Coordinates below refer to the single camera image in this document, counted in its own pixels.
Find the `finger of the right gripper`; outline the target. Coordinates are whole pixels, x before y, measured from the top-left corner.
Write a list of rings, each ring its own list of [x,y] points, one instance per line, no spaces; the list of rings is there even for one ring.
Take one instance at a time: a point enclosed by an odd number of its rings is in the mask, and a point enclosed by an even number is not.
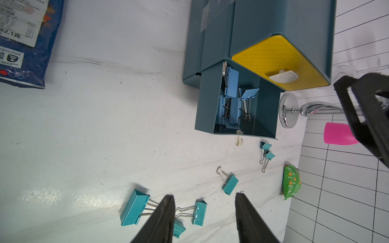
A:
[[[352,134],[386,167],[389,166],[389,110],[377,96],[389,97],[389,77],[368,73],[344,76],[333,85]]]

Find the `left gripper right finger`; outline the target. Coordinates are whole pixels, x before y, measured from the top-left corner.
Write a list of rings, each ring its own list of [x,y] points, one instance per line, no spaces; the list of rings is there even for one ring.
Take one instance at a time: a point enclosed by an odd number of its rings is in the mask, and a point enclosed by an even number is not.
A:
[[[279,243],[248,197],[237,193],[236,222],[240,243]]]

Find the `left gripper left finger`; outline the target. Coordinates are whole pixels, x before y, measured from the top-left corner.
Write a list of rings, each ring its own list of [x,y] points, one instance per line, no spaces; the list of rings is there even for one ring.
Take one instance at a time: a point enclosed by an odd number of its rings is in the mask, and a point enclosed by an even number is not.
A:
[[[165,195],[132,243],[171,243],[173,241],[175,200]]]

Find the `yellow top drawer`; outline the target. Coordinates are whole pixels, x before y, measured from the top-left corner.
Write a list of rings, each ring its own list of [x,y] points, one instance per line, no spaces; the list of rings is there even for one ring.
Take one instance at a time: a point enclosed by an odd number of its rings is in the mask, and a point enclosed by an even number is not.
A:
[[[326,78],[284,36],[274,35],[232,60],[285,91],[325,87]]]

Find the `teal drawer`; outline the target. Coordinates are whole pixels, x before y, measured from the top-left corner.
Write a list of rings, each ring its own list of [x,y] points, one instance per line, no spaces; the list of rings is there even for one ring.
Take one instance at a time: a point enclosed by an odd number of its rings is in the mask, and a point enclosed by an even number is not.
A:
[[[281,89],[232,61],[201,74],[195,129],[275,138]]]

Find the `blue binder clip bottom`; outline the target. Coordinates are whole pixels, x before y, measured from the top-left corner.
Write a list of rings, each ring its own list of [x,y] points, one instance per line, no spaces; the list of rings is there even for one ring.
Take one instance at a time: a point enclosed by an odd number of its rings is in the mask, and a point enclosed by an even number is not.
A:
[[[225,125],[226,129],[230,129],[230,130],[240,130],[240,126],[239,124],[231,124],[229,122],[229,120],[224,120],[223,121],[223,125]]]

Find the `blue binder clip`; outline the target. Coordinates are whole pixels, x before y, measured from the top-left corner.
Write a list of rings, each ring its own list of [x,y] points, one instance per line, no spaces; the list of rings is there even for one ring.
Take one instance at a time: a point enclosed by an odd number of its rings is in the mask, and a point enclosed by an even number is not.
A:
[[[225,98],[223,95],[219,96],[219,102],[218,102],[218,109],[216,114],[216,125],[223,125],[224,124],[224,115],[225,115]]]
[[[239,72],[232,67],[227,66],[227,63],[225,62],[222,77],[224,80],[225,98],[237,98]]]
[[[231,124],[229,122],[229,120],[224,120],[223,121],[223,125],[225,125],[226,129],[230,129],[230,130],[240,130],[240,126],[239,124]]]
[[[240,100],[242,102],[242,108],[240,110],[244,114],[244,121],[250,122],[251,121],[251,100],[255,98],[255,95],[258,93],[259,88],[252,88],[252,89],[243,89],[239,88],[239,95]]]

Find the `blue binder clip low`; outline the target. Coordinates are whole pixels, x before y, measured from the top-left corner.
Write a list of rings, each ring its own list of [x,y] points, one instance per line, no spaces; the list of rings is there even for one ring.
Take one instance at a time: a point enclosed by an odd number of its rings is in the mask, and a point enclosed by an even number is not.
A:
[[[231,124],[240,124],[240,104],[241,101],[239,98],[228,98],[225,105],[228,114],[225,115],[224,120],[229,120]]]

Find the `blue binder clip top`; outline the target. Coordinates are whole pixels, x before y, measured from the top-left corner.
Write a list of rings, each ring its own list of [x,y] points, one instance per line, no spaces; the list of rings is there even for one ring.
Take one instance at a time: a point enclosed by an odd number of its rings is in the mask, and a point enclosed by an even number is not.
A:
[[[216,125],[223,125],[224,124],[224,115],[225,115],[225,98],[223,95],[219,96],[219,102],[218,102],[218,109],[216,114]]]

